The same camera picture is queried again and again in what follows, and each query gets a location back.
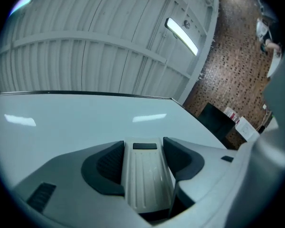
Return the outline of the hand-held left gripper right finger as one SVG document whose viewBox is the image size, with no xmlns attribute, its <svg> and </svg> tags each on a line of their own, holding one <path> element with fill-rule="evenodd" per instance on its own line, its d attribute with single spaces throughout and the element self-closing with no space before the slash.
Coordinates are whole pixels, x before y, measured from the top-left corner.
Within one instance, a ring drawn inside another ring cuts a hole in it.
<svg viewBox="0 0 285 228">
<path fill-rule="evenodd" d="M 170 219 L 226 219 L 242 180 L 242 151 L 164 137 L 174 178 Z"/>
</svg>

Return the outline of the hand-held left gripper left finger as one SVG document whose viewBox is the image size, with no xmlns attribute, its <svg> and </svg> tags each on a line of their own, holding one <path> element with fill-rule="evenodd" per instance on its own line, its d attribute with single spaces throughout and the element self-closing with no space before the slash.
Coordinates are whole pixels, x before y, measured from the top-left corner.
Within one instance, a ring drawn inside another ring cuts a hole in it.
<svg viewBox="0 0 285 228">
<path fill-rule="evenodd" d="M 125 200 L 124 147 L 116 141 L 54 157 L 13 192 L 43 228 L 148 228 Z"/>
</svg>

